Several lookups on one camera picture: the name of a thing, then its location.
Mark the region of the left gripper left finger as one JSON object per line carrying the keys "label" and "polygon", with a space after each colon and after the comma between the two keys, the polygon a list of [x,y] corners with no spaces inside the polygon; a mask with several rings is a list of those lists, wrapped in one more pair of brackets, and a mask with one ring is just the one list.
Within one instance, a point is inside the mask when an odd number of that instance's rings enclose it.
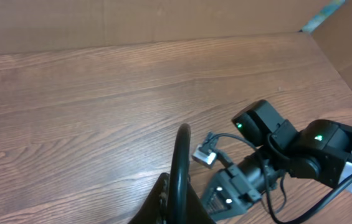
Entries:
{"label": "left gripper left finger", "polygon": [[137,214],[129,224],[163,224],[166,223],[166,203],[168,198],[169,174],[159,175]]}

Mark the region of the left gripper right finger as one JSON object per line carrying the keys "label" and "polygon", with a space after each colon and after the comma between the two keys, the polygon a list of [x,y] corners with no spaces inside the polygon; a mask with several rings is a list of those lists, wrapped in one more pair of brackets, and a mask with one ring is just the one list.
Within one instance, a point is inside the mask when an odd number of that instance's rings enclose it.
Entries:
{"label": "left gripper right finger", "polygon": [[189,182],[186,195],[186,224],[216,224]]}

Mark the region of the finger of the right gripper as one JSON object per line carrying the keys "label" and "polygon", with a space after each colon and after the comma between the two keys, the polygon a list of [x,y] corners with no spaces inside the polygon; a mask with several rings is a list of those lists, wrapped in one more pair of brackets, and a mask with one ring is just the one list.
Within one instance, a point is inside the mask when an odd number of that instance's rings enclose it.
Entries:
{"label": "finger of the right gripper", "polygon": [[220,221],[247,212],[239,196],[228,173],[220,170],[209,181],[201,196],[201,203],[214,221]]}

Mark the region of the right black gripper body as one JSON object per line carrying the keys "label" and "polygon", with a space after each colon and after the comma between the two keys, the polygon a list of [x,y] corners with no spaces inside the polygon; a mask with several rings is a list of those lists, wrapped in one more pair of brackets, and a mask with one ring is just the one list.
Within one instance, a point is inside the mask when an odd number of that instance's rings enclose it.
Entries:
{"label": "right black gripper body", "polygon": [[277,188],[276,182],[285,172],[270,164],[270,158],[261,151],[244,158],[235,164],[224,152],[217,152],[217,159],[224,165],[224,171],[230,175],[230,183],[239,193],[239,198],[244,203],[256,203],[262,194]]}

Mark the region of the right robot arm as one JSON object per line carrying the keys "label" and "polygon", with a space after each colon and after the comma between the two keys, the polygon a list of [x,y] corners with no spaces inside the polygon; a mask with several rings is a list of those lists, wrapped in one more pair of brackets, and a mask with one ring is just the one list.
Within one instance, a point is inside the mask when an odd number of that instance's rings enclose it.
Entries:
{"label": "right robot arm", "polygon": [[330,188],[296,223],[310,219],[342,191],[352,193],[352,126],[318,119],[298,131],[266,100],[244,108],[232,123],[239,131],[237,140],[253,149],[251,155],[235,164],[217,148],[220,135],[214,133],[209,133],[193,154],[193,159],[206,167],[216,161],[223,165],[201,197],[213,220],[245,214],[257,202],[271,205],[270,192],[282,188],[287,175]]}

